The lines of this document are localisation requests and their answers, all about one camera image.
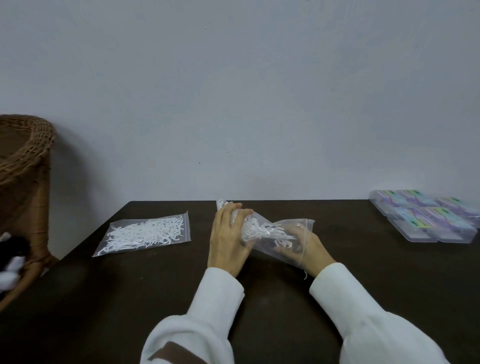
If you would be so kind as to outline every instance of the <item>rattan basket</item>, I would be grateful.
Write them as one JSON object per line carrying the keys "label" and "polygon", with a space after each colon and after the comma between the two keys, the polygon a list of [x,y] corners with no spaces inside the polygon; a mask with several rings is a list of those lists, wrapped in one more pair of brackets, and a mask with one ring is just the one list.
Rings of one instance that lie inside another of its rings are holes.
{"label": "rattan basket", "polygon": [[22,279],[0,301],[0,311],[58,260],[47,248],[50,187],[49,149],[55,129],[31,115],[0,115],[0,234],[30,241]]}

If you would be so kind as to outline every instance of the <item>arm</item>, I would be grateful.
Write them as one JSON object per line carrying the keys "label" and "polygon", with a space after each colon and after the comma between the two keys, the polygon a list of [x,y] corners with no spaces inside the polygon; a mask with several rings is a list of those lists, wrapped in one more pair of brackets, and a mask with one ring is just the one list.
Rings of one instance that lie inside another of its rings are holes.
{"label": "arm", "polygon": [[170,316],[152,330],[140,363],[234,363],[228,332],[243,300],[243,287],[235,279],[252,246],[240,244],[241,228],[252,210],[240,210],[233,226],[230,203],[215,215],[207,270],[186,315]]}
{"label": "arm", "polygon": [[[290,228],[297,236],[304,229]],[[341,264],[328,254],[320,239],[308,232],[303,256],[289,250],[316,277],[310,294],[325,310],[342,336],[340,364],[448,364],[438,345],[407,320],[386,312]]]}

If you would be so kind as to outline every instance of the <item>dark wooden table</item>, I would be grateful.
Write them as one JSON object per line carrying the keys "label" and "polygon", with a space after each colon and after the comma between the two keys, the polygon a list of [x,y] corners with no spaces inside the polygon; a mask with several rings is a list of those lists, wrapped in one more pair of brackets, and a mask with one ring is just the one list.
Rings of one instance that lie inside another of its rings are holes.
{"label": "dark wooden table", "polygon": [[[368,201],[244,201],[313,231],[387,311],[452,364],[480,363],[480,241],[409,243]],[[91,258],[108,223],[189,212],[192,241]],[[0,314],[1,363],[138,363],[150,330],[186,313],[202,279],[214,201],[130,202]],[[302,270],[253,251],[230,331],[236,363],[338,363],[341,339]]]}

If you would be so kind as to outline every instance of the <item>colorful label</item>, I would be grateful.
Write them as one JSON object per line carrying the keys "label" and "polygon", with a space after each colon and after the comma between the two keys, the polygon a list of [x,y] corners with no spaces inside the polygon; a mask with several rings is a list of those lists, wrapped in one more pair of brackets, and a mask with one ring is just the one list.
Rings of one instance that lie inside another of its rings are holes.
{"label": "colorful label", "polygon": [[408,202],[399,193],[393,190],[379,190],[382,200],[391,206],[407,206]]}
{"label": "colorful label", "polygon": [[459,210],[460,213],[467,215],[471,218],[480,217],[480,211],[478,209],[469,206],[468,204],[466,204],[462,200],[459,200],[458,198],[444,197],[444,198],[440,198],[440,200],[446,203],[452,209],[457,209]]}
{"label": "colorful label", "polygon": [[445,207],[426,207],[426,211],[438,222],[440,225],[449,229],[473,229],[473,227],[462,219],[459,215],[454,214]]}
{"label": "colorful label", "polygon": [[414,207],[397,207],[395,212],[417,229],[430,229],[430,222]]}
{"label": "colorful label", "polygon": [[417,190],[402,190],[403,194],[410,202],[417,206],[438,206],[438,203],[431,198],[425,196],[422,192]]}

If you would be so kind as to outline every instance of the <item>hand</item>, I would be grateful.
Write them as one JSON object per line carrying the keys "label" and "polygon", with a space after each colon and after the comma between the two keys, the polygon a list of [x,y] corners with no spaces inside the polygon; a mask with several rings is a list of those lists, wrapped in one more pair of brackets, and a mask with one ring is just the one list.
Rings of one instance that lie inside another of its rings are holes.
{"label": "hand", "polygon": [[281,252],[284,256],[293,259],[300,264],[300,267],[314,278],[327,266],[335,263],[322,242],[313,232],[308,231],[301,225],[290,225],[285,227],[285,231],[294,235],[303,246],[302,251],[296,253],[291,248],[276,247],[275,250]]}
{"label": "hand", "polygon": [[230,225],[232,213],[241,208],[241,204],[230,202],[224,205],[215,214],[215,220],[210,236],[210,252],[208,253],[207,267],[223,269],[236,277],[248,254],[252,250],[253,242],[240,243],[241,228],[248,215],[253,214],[253,210],[239,210],[233,226]]}

